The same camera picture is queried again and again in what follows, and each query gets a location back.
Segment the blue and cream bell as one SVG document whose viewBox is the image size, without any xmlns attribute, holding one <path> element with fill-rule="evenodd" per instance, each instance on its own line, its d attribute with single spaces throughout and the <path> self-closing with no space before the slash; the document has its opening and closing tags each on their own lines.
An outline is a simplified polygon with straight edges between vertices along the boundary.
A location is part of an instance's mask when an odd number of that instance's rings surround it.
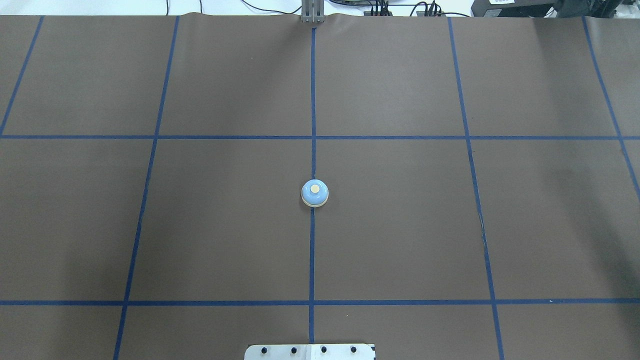
<svg viewBox="0 0 640 360">
<path fill-rule="evenodd" d="M 322 207 L 329 200 L 329 187 L 317 178 L 313 178 L 301 187 L 302 203 L 310 208 Z"/>
</svg>

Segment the brown paper table cover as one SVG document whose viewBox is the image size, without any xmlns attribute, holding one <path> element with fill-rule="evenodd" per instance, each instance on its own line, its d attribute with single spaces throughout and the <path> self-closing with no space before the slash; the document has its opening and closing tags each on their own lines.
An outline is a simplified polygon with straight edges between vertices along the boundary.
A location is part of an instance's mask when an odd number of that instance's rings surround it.
<svg viewBox="0 0 640 360">
<path fill-rule="evenodd" d="M 1 358 L 639 358 L 639 20 L 1 18 Z"/>
</svg>

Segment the black box with label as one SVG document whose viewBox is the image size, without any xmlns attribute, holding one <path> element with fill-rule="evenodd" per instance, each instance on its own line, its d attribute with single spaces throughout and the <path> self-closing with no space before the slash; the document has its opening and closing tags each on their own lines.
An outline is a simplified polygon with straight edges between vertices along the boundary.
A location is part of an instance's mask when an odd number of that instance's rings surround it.
<svg viewBox="0 0 640 360">
<path fill-rule="evenodd" d="M 555 0 L 474 0 L 471 13 L 475 18 L 544 18 Z"/>
</svg>

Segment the aluminium frame post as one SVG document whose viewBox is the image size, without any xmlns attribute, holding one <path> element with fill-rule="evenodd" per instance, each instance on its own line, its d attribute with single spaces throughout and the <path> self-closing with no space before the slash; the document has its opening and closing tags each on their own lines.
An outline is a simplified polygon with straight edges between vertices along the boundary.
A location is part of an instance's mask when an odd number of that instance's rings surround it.
<svg viewBox="0 0 640 360">
<path fill-rule="evenodd" d="M 302 0 L 301 22 L 304 24 L 318 24 L 325 22 L 324 0 Z"/>
</svg>

